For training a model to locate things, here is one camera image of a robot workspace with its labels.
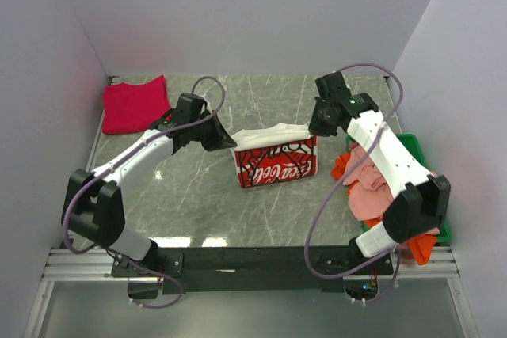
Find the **white t shirt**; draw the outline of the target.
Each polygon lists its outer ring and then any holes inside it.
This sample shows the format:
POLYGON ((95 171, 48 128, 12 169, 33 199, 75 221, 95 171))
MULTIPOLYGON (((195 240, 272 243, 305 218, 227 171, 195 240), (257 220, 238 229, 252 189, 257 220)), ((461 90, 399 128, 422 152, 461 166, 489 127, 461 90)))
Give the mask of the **white t shirt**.
POLYGON ((311 177, 318 171, 318 140, 306 125, 279 123, 241 130, 231 149, 241 188, 311 177))

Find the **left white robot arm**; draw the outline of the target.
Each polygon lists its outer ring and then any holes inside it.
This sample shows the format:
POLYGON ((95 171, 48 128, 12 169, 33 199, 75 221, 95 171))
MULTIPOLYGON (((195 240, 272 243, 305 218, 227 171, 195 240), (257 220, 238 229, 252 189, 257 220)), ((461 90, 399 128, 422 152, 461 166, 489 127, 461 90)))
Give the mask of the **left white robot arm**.
POLYGON ((141 276, 153 274, 160 265, 158 245, 127 226, 123 194, 190 142, 200 143, 206 151, 236 146, 207 101, 194 93, 183 93, 175 108, 153 122, 119 156, 92 172, 78 169, 72 173, 64 203, 63 232, 74 232, 129 257, 130 266, 141 276))

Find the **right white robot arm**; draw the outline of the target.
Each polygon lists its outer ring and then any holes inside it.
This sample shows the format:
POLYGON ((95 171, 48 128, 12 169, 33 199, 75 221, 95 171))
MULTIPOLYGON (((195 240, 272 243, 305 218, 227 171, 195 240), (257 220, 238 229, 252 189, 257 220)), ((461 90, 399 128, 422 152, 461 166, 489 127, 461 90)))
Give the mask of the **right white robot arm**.
POLYGON ((447 214, 449 180, 434 176, 402 145, 387 125, 378 105, 366 93, 353 95, 340 72, 315 80, 318 96, 309 124, 310 133, 335 136, 341 128, 372 159, 394 198, 383 221, 355 239, 348 254, 352 271, 364 274, 375 265, 375 256, 433 229, 447 214))

